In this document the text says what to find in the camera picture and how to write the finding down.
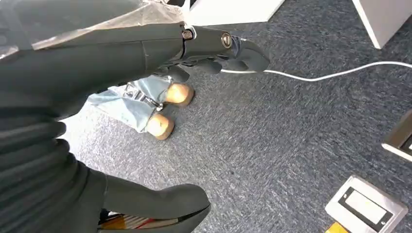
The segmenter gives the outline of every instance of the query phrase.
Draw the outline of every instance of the black sleeve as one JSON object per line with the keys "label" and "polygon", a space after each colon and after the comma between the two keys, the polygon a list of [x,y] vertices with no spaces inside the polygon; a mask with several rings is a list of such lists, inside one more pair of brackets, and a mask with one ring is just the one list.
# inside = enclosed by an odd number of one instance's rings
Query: black sleeve
{"label": "black sleeve", "polygon": [[56,139],[64,123],[31,109],[4,109],[0,116],[1,232],[95,232],[104,175]]}

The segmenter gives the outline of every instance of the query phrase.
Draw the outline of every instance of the black prosthetic arm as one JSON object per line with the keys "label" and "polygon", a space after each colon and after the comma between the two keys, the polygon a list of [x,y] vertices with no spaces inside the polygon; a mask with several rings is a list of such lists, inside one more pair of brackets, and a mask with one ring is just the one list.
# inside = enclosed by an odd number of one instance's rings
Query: black prosthetic arm
{"label": "black prosthetic arm", "polygon": [[[100,4],[95,0],[60,1],[69,12],[103,11],[94,7]],[[36,28],[38,24],[53,20],[38,17],[54,19],[40,3],[60,1],[26,1],[29,6],[19,9],[33,22],[31,31],[39,32],[43,28]],[[7,11],[9,2],[0,2],[0,26],[8,25],[0,28],[0,36],[6,41],[24,31],[16,25],[27,27],[23,20],[10,23],[15,18]],[[73,7],[75,3],[84,8]],[[66,11],[58,15],[70,15]],[[97,232],[102,208],[182,220],[127,232],[189,233],[203,220],[210,203],[201,188],[186,184],[153,191],[94,171],[75,159],[66,141],[56,139],[66,130],[58,120],[76,114],[88,95],[113,85],[151,74],[188,78],[177,65],[218,73],[222,61],[233,61],[244,69],[264,70],[269,59],[256,45],[225,31],[184,23],[94,30],[44,48],[28,46],[30,40],[25,43],[24,38],[13,45],[17,52],[0,56],[0,232]]]}

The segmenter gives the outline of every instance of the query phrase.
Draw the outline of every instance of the metal plate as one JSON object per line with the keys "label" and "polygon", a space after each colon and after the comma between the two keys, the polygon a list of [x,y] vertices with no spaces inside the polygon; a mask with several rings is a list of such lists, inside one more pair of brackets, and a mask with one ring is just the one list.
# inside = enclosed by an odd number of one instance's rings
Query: metal plate
{"label": "metal plate", "polygon": [[408,208],[353,175],[338,190],[326,212],[351,233],[390,233]]}
{"label": "metal plate", "polygon": [[412,162],[412,110],[402,117],[382,146]]}

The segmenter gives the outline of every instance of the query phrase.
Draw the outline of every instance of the white furniture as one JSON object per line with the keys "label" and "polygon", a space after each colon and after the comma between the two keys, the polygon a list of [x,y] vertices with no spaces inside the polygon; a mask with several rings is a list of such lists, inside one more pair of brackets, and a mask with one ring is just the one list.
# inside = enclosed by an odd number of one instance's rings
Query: white furniture
{"label": "white furniture", "polygon": [[190,9],[188,21],[197,26],[267,22],[284,1],[197,0]]}
{"label": "white furniture", "polygon": [[353,0],[377,49],[381,49],[412,15],[412,0]]}

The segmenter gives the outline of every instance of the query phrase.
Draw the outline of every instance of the yellow object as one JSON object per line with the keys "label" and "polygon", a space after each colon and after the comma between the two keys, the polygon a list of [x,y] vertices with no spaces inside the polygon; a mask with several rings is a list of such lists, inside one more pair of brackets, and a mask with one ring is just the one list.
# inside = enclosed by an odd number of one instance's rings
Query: yellow object
{"label": "yellow object", "polygon": [[165,140],[172,133],[174,122],[161,114],[155,114],[147,122],[146,130],[159,140]]}
{"label": "yellow object", "polygon": [[104,222],[100,227],[105,230],[126,229],[126,222],[124,221],[123,216],[118,216],[107,222]]}
{"label": "yellow object", "polygon": [[193,98],[194,90],[183,83],[173,83],[166,94],[166,102],[173,103],[180,107],[189,105]]}
{"label": "yellow object", "polygon": [[339,223],[335,222],[325,233],[348,233]]}

